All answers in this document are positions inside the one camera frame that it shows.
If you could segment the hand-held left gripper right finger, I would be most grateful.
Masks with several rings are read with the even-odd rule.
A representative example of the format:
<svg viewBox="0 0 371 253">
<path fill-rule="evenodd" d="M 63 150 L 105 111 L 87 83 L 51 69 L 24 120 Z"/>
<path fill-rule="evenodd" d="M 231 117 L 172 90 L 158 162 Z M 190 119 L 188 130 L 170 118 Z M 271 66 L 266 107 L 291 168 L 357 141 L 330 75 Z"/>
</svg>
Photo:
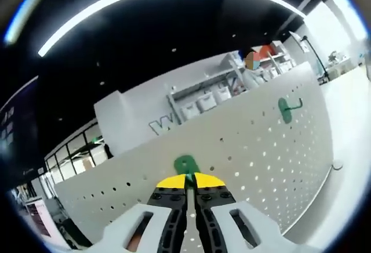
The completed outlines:
<svg viewBox="0 0 371 253">
<path fill-rule="evenodd" d="M 284 238 L 279 224 L 247 201 L 237 202 L 215 176 L 193 174 L 196 227 L 205 252 L 313 252 Z"/>
</svg>

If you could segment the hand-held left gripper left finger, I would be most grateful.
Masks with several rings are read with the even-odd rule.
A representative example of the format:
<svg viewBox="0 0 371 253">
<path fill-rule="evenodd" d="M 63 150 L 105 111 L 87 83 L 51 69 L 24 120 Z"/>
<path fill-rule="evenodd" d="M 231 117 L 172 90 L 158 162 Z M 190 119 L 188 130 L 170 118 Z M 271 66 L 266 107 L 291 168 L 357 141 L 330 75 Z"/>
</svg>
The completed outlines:
<svg viewBox="0 0 371 253">
<path fill-rule="evenodd" d="M 187 228 L 187 174 L 160 181 L 146 204 L 138 203 L 103 231 L 87 252 L 180 252 Z"/>
</svg>

